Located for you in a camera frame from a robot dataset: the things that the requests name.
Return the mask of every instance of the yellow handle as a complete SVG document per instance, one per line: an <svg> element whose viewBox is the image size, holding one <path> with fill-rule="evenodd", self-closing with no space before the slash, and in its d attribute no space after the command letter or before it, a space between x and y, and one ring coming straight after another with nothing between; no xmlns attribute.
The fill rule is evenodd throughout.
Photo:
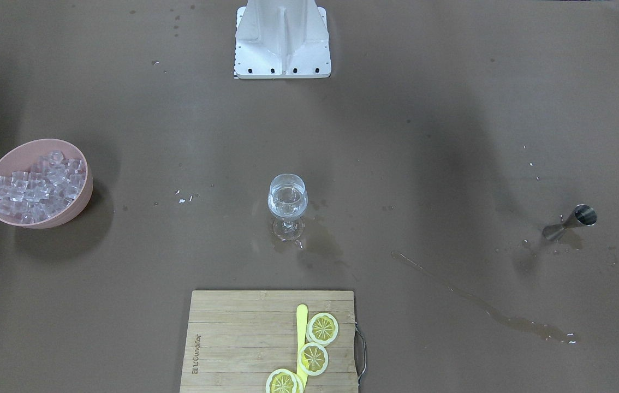
<svg viewBox="0 0 619 393"><path fill-rule="evenodd" d="M300 368L300 350L305 346L305 333L307 332L307 305L300 304L297 306L295 313L297 318L297 376L302 381L302 387L307 385L307 373Z"/></svg>

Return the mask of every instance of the jigger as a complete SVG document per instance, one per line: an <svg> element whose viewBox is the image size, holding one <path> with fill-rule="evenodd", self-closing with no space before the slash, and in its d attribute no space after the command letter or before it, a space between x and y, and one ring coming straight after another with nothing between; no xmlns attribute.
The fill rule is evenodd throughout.
<svg viewBox="0 0 619 393"><path fill-rule="evenodd" d="M549 241L559 240L567 228L590 227L596 224L596 210L584 204L576 205L574 211L562 224L548 225L542 229L542 236Z"/></svg>

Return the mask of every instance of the bowl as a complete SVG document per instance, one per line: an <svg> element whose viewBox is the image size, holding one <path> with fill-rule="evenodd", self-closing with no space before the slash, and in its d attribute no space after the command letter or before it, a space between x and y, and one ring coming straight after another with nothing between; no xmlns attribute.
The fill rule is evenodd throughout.
<svg viewBox="0 0 619 393"><path fill-rule="evenodd" d="M75 145L70 144L70 142L61 141L60 139L38 139L37 141L20 145L0 159L0 176L11 176L13 171L29 171L31 165L38 161L39 156L46 155L52 150L60 150L65 159L82 159L84 162L85 182L77 198L63 211L45 221L34 222L33 224L19 224L8 221L0 214L1 222L15 227L31 229L52 228L78 216L87 206L93 192L93 176L84 154Z"/></svg>

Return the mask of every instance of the metal handle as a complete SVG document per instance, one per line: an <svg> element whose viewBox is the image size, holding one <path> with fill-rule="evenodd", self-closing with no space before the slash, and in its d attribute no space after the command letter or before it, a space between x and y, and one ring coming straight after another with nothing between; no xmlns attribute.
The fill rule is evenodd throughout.
<svg viewBox="0 0 619 393"><path fill-rule="evenodd" d="M365 375L365 371L367 371L367 343L365 343L365 338L358 327L358 323L355 323L355 333L360 336L360 341L362 342L362 371L358 375L358 386L360 387L360 380Z"/></svg>

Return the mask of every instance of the wooden cutting board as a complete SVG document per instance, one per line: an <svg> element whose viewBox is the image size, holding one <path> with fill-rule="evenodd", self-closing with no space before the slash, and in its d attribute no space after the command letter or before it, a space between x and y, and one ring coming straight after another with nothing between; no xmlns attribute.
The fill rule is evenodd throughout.
<svg viewBox="0 0 619 393"><path fill-rule="evenodd" d="M295 309L334 315L329 366L306 393L357 393L352 291L193 291L180 393L264 393L277 368L296 371Z"/></svg>

